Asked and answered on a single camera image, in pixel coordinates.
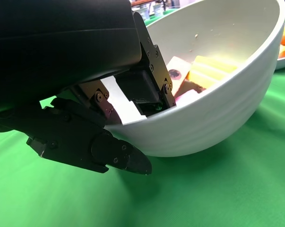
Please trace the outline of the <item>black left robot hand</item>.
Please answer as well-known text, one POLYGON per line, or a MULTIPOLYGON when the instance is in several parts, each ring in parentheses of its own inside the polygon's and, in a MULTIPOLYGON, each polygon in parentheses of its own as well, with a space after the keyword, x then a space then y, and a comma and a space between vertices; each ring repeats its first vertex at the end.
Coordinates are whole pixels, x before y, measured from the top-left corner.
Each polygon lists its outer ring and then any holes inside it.
POLYGON ((105 173, 152 165, 106 125, 121 124, 101 82, 113 76, 144 116, 176 105, 172 81, 128 0, 0 0, 0 132, 42 158, 105 173))

